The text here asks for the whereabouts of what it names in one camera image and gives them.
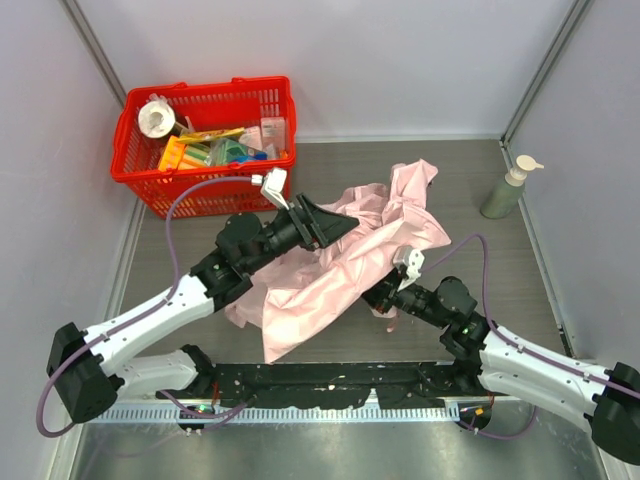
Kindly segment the pink folding umbrella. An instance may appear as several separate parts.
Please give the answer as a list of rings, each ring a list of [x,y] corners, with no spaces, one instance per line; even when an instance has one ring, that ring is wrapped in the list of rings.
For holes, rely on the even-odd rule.
[[[264,360],[273,363],[320,333],[392,269],[396,251],[424,251],[451,240],[427,210],[436,166],[396,164],[388,185],[350,187],[327,210],[358,226],[326,249],[295,248],[259,270],[252,288],[224,314],[239,327],[262,331]]]

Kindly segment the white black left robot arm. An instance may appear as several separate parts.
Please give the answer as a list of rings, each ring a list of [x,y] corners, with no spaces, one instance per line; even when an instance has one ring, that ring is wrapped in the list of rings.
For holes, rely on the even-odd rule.
[[[122,370],[139,352],[195,320],[220,311],[253,286],[253,275],[295,248],[327,248],[358,226],[300,194],[294,204],[262,222],[253,213],[232,215],[214,250],[172,286],[118,317],[85,330],[70,322],[54,334],[46,372],[71,421],[106,412],[125,386]]]

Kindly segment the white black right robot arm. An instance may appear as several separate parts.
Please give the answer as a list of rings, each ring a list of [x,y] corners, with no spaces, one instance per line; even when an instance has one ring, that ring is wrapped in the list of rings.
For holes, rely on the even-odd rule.
[[[391,272],[362,297],[378,313],[396,308],[442,329],[441,344],[471,383],[547,410],[588,433],[609,455],[638,464],[637,369],[622,362],[606,368],[525,340],[480,315],[456,277],[430,291],[402,287],[398,273]]]

